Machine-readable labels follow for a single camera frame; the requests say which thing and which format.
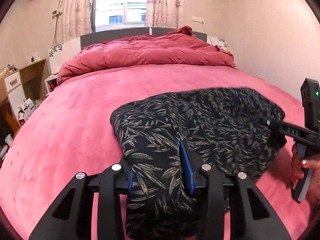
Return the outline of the white drawer cabinet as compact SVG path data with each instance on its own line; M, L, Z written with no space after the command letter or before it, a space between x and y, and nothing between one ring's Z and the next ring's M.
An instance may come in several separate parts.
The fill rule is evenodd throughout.
M4 79L4 84L7 92L7 98L9 100L12 112L16 121L18 121L18 113L20 111L20 105L22 105L25 100L25 93L23 89L22 79L20 76L20 71L17 70Z

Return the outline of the pink floral curtain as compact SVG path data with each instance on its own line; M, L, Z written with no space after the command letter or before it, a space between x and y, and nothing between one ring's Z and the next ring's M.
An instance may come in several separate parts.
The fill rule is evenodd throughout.
M145 25L173 29L185 26L184 0L147 0Z
M92 32L93 2L94 0L63 0L62 42Z

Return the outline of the window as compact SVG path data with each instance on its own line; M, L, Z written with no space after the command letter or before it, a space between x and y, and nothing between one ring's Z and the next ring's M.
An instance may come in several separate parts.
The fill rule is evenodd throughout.
M96 32L145 26L147 0L95 0Z

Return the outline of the black leaf-print pants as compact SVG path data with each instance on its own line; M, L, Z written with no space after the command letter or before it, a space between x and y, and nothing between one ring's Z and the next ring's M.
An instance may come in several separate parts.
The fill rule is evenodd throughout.
M221 172L245 172L257 181L286 139L255 123L255 115L283 120L285 113L250 88L165 93L114 110L110 122L133 169L126 234L131 239L196 235L202 199L183 181L180 145Z

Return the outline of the wall power socket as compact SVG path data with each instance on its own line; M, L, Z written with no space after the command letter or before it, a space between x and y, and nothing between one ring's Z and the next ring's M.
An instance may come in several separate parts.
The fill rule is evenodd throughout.
M52 12L52 18L59 18L62 15L62 9L58 8Z

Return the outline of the pink floral right curtain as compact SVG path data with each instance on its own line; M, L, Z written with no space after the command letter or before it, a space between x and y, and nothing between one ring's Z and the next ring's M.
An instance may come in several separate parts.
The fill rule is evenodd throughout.
M185 26L184 0L147 0L145 25L173 29Z

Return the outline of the pink floral left curtain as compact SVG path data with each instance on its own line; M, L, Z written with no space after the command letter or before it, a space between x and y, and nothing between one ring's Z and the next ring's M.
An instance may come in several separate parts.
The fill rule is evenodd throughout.
M94 0L63 0L62 42L92 32L93 2Z

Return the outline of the white floral bedside panel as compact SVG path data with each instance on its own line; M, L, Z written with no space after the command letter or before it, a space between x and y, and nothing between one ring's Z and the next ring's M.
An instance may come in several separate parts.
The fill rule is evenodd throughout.
M68 59L71 59L74 55L79 53L80 50L80 38L74 38L50 47L48 49L48 60L51 74L57 74L62 65Z

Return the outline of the wooden desk shelf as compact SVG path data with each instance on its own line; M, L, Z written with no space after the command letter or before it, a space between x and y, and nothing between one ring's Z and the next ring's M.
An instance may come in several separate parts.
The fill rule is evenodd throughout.
M49 77L47 60L43 59L37 61L18 70L20 71L26 100L43 100L47 94L44 80ZM20 124L18 123L18 121L16 121L9 100L7 98L4 79L8 75L3 75L1 77L1 115L8 123L11 130L15 133L18 131Z

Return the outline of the red quilted duvet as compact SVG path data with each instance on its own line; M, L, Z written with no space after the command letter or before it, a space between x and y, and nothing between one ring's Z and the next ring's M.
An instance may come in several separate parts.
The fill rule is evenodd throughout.
M236 67L232 53L197 38L185 25L163 36L135 35L87 46L62 65L57 84L103 69L148 64Z

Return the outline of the white wall switch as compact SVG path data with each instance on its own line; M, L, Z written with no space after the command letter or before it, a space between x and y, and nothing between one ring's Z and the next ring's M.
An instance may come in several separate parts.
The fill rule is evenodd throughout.
M196 23L204 24L204 19L202 19L202 18L200 18L200 17L192 16L192 17L191 17L191 20L192 20L193 22L196 22Z

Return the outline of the pink bed sheet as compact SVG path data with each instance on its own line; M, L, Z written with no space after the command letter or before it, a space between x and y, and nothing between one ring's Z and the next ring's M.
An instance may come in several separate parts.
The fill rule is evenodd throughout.
M156 94L250 87L276 103L287 122L304 125L300 101L257 77L226 66L182 64L105 69L59 85L17 133L1 167L1 208L23 238L79 171L102 172L122 156L111 113Z

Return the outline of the dark grey headboard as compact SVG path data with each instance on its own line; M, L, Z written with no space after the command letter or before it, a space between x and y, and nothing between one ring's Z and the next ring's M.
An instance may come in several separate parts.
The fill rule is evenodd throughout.
M158 27L140 27L140 28L125 28L116 30L106 30L97 33L90 33L80 36L80 47L84 49L92 44L101 43L109 40L116 40L136 35L155 35L163 36L166 33L173 31L172 28L158 28Z

